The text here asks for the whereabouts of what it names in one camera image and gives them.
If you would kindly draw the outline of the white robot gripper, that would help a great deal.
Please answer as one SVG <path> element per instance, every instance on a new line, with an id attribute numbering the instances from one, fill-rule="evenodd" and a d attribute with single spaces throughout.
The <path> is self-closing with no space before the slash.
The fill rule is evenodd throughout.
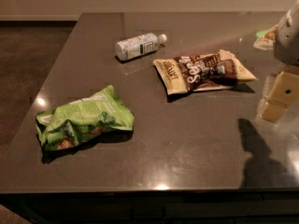
<path id="1" fill-rule="evenodd" d="M 275 36 L 275 57 L 285 64 L 299 65 L 299 0 L 281 18 Z M 263 84 L 263 98 L 257 113 L 261 119 L 276 122 L 299 100 L 299 74 L 281 71 L 270 74 Z"/>

